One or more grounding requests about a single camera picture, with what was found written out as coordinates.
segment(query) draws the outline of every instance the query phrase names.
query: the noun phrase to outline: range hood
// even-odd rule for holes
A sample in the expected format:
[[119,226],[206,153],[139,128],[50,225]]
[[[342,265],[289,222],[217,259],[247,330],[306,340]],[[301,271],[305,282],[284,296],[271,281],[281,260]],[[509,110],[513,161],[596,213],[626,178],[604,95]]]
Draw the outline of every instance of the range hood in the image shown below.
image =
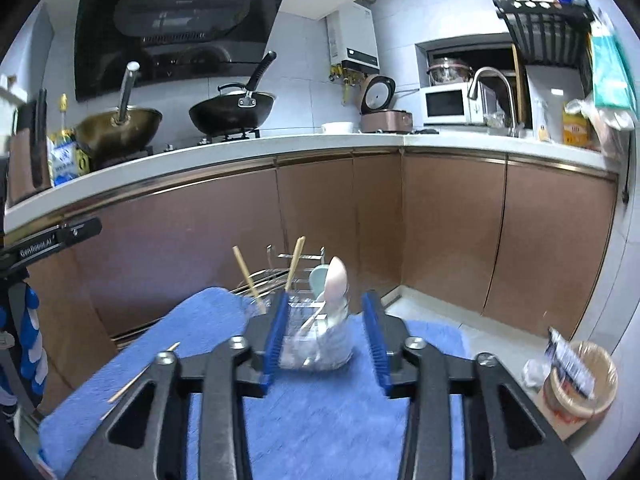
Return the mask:
[[249,76],[262,59],[282,0],[80,0],[76,98],[120,88],[128,61],[138,84]]

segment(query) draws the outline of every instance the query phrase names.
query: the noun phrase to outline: stainless steel bowl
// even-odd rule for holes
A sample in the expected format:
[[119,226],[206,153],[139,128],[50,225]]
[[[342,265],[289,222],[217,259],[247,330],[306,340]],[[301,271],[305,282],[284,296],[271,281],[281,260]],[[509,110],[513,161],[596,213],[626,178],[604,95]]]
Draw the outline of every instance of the stainless steel bowl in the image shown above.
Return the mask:
[[474,71],[460,59],[442,57],[427,69],[427,74],[431,76],[434,84],[443,85],[471,81]]

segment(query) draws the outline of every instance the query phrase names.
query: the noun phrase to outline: white bowl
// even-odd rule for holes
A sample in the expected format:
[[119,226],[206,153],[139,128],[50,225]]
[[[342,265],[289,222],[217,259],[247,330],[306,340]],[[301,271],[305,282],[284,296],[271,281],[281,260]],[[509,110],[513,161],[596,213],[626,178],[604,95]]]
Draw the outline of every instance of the white bowl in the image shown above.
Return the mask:
[[322,125],[324,134],[352,134],[354,123],[325,123]]

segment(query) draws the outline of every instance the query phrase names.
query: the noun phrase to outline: kitchen faucet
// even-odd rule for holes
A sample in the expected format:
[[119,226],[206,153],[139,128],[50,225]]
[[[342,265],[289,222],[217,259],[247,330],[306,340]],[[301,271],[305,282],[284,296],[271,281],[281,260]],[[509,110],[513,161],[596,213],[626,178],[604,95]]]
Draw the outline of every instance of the kitchen faucet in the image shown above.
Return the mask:
[[511,85],[509,81],[504,76],[502,72],[500,72],[497,68],[492,66],[483,66],[476,71],[476,75],[474,76],[474,80],[471,82],[471,86],[469,87],[469,99],[477,99],[478,98],[478,80],[483,74],[492,74],[497,75],[502,82],[507,87],[507,94],[509,95],[509,112],[511,113],[511,128],[509,128],[509,136],[517,137],[517,119],[516,119],[516,104],[513,99],[513,89],[511,89]]

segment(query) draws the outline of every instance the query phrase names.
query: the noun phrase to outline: black frying pan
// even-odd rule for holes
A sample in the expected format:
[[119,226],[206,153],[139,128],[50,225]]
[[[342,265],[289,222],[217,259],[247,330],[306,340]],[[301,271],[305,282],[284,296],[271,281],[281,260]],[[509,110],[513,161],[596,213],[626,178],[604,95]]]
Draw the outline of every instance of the black frying pan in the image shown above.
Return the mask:
[[[273,50],[268,51],[246,85],[229,83],[219,86],[219,96],[192,107],[189,116],[195,127],[209,137],[238,134],[260,127],[269,117],[276,96],[267,92],[256,92],[255,89],[274,59],[276,53]],[[222,94],[225,88],[239,90]]]

